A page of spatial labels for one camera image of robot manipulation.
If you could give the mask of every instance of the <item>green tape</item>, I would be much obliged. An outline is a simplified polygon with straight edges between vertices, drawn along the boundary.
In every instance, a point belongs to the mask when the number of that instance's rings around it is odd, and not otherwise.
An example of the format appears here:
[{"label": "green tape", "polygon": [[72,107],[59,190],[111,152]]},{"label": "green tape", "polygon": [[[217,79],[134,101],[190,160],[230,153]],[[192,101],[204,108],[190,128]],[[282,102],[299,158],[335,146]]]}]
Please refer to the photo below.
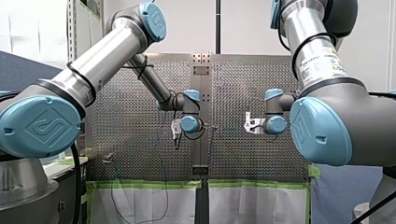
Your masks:
[{"label": "green tape", "polygon": [[81,195],[81,204],[84,204],[87,202],[87,194]]},{"label": "green tape", "polygon": [[255,180],[209,180],[212,189],[255,187],[265,189],[307,189],[309,183],[286,183],[277,181]]},{"label": "green tape", "polygon": [[314,165],[308,165],[308,175],[315,179],[320,179],[320,170]]},{"label": "green tape", "polygon": [[73,158],[71,159],[65,159],[59,162],[60,165],[74,165]]},{"label": "green tape", "polygon": [[[199,189],[201,181],[169,181],[167,189]],[[146,180],[105,180],[87,182],[88,189],[165,189],[165,182]]]}]

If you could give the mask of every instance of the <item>white wall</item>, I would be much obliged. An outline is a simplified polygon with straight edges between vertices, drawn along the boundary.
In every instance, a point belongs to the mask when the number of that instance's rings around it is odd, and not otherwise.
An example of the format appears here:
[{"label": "white wall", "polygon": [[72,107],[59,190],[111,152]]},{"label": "white wall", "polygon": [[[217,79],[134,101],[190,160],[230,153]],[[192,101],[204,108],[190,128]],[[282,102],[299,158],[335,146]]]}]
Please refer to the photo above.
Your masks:
[{"label": "white wall", "polygon": [[[140,0],[105,0],[105,19],[116,11],[139,4]],[[214,51],[214,0],[157,0],[166,19],[167,37],[148,52],[193,53]]]},{"label": "white wall", "polygon": [[66,0],[0,0],[0,50],[63,68],[66,6]]},{"label": "white wall", "polygon": [[[139,0],[105,0],[105,18],[133,6]],[[393,60],[389,55],[392,0],[359,0],[356,27],[340,49],[340,57],[352,77],[361,79],[369,91],[391,86]],[[163,10],[168,36],[148,52],[191,53],[215,51],[215,0],[157,0]],[[270,29],[271,0],[222,0],[221,53],[289,55]],[[393,88],[396,88],[396,71]]]}]

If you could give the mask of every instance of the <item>metal post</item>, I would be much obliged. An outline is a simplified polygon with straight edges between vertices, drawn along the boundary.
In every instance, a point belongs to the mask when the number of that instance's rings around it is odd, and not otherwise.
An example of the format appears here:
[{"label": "metal post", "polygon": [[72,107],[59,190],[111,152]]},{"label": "metal post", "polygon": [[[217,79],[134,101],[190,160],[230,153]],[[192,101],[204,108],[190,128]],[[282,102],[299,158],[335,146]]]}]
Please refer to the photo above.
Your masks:
[{"label": "metal post", "polygon": [[198,62],[192,64],[191,88],[201,94],[200,118],[205,123],[206,130],[202,137],[191,143],[192,175],[194,179],[202,182],[200,189],[196,190],[195,224],[209,223],[209,186],[207,183],[209,170],[209,131],[211,124],[210,95],[212,88],[210,55],[196,54]]},{"label": "metal post", "polygon": [[216,0],[216,54],[221,54],[221,0]]}]

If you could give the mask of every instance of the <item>metal bracket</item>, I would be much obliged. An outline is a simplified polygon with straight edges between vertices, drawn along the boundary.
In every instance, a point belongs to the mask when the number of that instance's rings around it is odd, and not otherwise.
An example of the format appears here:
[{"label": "metal bracket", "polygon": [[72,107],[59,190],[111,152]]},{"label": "metal bracket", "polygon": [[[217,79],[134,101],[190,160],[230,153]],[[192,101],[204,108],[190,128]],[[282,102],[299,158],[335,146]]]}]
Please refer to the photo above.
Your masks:
[{"label": "metal bracket", "polygon": [[209,66],[194,66],[193,73],[195,75],[209,76]]},{"label": "metal bracket", "polygon": [[192,174],[193,175],[208,175],[209,167],[207,165],[192,166]]}]

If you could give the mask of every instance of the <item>white fabric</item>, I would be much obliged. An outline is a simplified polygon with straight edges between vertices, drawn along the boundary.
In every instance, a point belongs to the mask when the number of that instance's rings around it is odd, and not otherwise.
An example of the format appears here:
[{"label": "white fabric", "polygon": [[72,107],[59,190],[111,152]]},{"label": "white fabric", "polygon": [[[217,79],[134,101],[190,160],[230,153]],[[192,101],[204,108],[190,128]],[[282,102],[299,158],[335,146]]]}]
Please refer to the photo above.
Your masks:
[{"label": "white fabric", "polygon": [[[166,217],[148,224],[193,224],[195,189],[169,189]],[[131,224],[159,218],[166,206],[164,190],[113,189],[115,204]],[[254,187],[210,189],[210,224],[305,224],[305,189]],[[91,223],[126,224],[117,214],[111,189],[95,189]]]},{"label": "white fabric", "polygon": [[305,189],[211,189],[210,223],[305,224]]},{"label": "white fabric", "polygon": [[[166,207],[166,194],[158,189],[96,189],[92,195],[93,224],[124,224],[120,214],[131,224],[160,218]],[[193,224],[195,214],[195,189],[169,189],[169,207],[166,217],[148,224]]]},{"label": "white fabric", "polygon": [[[369,210],[370,206],[368,203],[361,203],[355,206],[353,209],[353,219],[355,220],[357,217],[363,215],[363,213]],[[369,224],[369,218],[366,218],[361,222],[361,224]]]}]

